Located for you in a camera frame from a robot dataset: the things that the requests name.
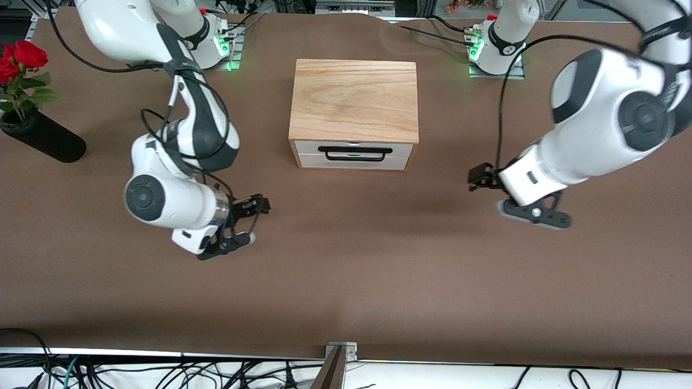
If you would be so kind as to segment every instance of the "brown table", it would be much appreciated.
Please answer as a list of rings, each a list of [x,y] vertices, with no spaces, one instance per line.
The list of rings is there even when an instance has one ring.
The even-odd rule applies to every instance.
[[[77,52],[122,66],[90,45],[74,9],[57,20]],[[552,33],[637,39],[626,24],[574,22],[538,23],[531,37]],[[502,193],[466,191],[467,170],[493,158],[500,82],[469,79],[458,45],[363,15],[267,15],[240,70],[208,78],[242,144],[219,175],[273,209],[254,246],[200,263],[122,203],[129,148],[145,131],[139,109],[163,110],[166,74],[89,69],[45,20],[34,42],[65,95],[46,113],[88,151],[65,165],[0,136],[3,327],[63,347],[316,357],[327,341],[356,341],[367,359],[692,363],[692,133],[570,188],[572,228],[536,228],[495,213]],[[552,78],[588,48],[553,41],[525,55],[527,79],[507,92],[506,159],[552,128]],[[417,63],[409,172],[296,167],[297,58]]]

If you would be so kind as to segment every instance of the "drawer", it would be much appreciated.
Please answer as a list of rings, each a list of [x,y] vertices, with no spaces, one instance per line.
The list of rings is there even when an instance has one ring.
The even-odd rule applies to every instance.
[[[323,154],[320,151],[320,147],[368,147],[368,148],[385,148],[392,149],[392,152],[387,153],[387,157],[391,156],[403,156],[408,157],[411,155],[411,149],[413,145],[406,145],[404,143],[361,143],[361,142],[330,142],[330,141],[294,141],[295,150],[299,154]]]
[[[389,154],[385,156],[382,161],[377,161],[375,156],[373,157],[373,161],[356,160],[355,158],[358,157],[352,157],[352,160],[348,160],[348,156],[341,155],[338,155],[338,157],[340,160],[330,161],[324,153],[298,154],[300,164],[304,168],[404,170],[408,162],[407,156],[390,156]],[[360,154],[359,157],[367,158],[368,156],[366,156],[366,154]]]

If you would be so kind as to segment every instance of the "wooden lid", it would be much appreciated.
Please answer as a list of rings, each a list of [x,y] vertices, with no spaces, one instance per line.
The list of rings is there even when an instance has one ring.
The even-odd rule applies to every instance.
[[[297,60],[289,138],[418,143],[415,62]]]

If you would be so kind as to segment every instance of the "rose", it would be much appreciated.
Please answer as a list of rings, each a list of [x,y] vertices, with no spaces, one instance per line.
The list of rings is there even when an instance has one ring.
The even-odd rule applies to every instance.
[[[19,41],[15,44],[15,59],[27,69],[40,68],[48,62],[46,52],[29,41]]]
[[[10,78],[19,75],[19,66],[10,61],[9,58],[0,58],[0,84],[7,85]]]
[[[7,58],[9,60],[10,58],[15,56],[15,47],[14,46],[10,46],[7,43],[3,43],[2,45],[4,46],[3,58]]]

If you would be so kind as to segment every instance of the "black handle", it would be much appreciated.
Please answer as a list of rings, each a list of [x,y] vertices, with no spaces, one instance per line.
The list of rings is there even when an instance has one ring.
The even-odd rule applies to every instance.
[[[392,149],[389,147],[343,147],[343,146],[320,146],[318,151],[325,153],[325,157],[330,161],[361,161],[361,162],[382,162],[385,160],[385,155],[391,154]],[[342,153],[373,153],[382,154],[379,157],[367,156],[331,156],[330,152]]]

